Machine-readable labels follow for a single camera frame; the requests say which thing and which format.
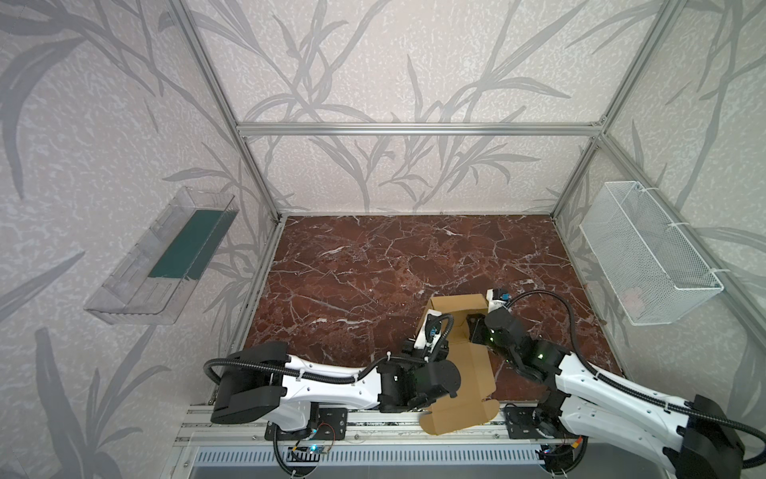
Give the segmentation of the brown cardboard box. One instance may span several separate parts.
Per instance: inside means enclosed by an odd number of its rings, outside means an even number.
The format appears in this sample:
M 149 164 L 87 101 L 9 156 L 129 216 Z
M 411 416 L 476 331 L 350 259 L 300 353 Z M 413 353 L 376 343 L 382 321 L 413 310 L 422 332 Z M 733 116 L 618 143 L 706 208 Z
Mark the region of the brown cardboard box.
M 488 313 L 486 297 L 478 293 L 431 297 L 425 311 L 449 313 L 455 319 L 447 335 L 447 359 L 460 372 L 461 385 L 455 397 L 439 398 L 420 416 L 421 428 L 431 435 L 443 435 L 491 421 L 500 409 L 499 401 L 492 397 L 496 391 L 494 371 L 487 347 L 472 343 L 468 323 L 469 315 Z

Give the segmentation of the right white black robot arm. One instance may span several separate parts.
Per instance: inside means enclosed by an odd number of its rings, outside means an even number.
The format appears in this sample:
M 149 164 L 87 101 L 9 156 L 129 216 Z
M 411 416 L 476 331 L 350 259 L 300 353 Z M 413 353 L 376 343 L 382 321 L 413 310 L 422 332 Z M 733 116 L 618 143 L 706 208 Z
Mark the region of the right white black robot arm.
M 692 401 L 645 388 L 580 360 L 566 347 L 533 339 L 499 307 L 468 316 L 469 339 L 488 347 L 548 393 L 541 428 L 564 430 L 650 460 L 677 478 L 737 478 L 745 447 L 713 400 Z

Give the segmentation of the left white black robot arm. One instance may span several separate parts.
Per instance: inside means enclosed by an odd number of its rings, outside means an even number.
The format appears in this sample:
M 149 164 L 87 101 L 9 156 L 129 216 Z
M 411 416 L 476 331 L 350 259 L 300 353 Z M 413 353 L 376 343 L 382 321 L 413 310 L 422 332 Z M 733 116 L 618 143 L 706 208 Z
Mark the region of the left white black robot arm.
M 313 406 L 397 414 L 454 398 L 461 385 L 458 367 L 447 359 L 389 354 L 363 368 L 341 367 L 292 355 L 281 341 L 210 359 L 203 372 L 217 385 L 212 423 L 264 418 L 285 432 L 309 427 Z

